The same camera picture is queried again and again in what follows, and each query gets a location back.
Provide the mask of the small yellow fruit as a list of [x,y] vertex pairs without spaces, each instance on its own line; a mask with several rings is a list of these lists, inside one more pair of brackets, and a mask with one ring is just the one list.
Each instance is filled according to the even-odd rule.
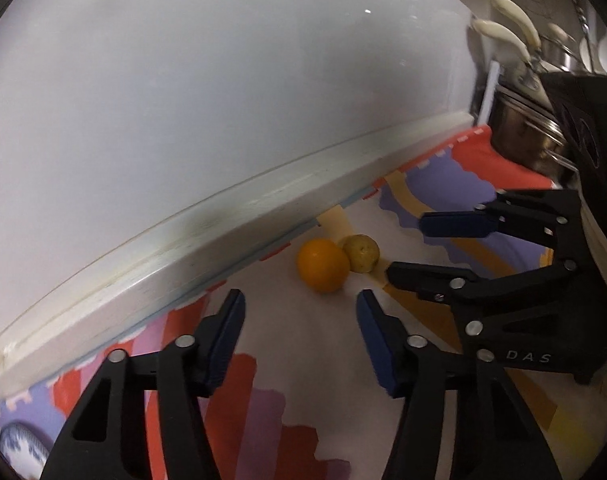
[[378,244],[365,234],[353,234],[345,237],[340,247],[347,255],[350,262],[350,269],[354,273],[371,273],[379,258],[381,250]]

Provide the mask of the small orange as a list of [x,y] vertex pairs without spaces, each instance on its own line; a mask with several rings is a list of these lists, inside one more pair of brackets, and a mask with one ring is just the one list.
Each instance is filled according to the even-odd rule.
[[343,287],[350,274],[350,260],[332,240],[313,238],[297,253],[300,280],[319,294],[332,294]]

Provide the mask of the blue white porcelain plate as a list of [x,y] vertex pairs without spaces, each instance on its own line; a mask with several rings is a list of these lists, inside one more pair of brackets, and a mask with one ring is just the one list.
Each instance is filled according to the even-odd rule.
[[0,430],[0,452],[19,477],[33,480],[41,478],[49,456],[43,442],[18,422]]

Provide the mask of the stainless steel pot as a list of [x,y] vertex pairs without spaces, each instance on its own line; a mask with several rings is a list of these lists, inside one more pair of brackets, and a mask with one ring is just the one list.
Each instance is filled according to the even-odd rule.
[[576,167],[568,158],[566,140],[545,108],[497,86],[488,125],[490,143],[497,154],[560,186],[573,180]]

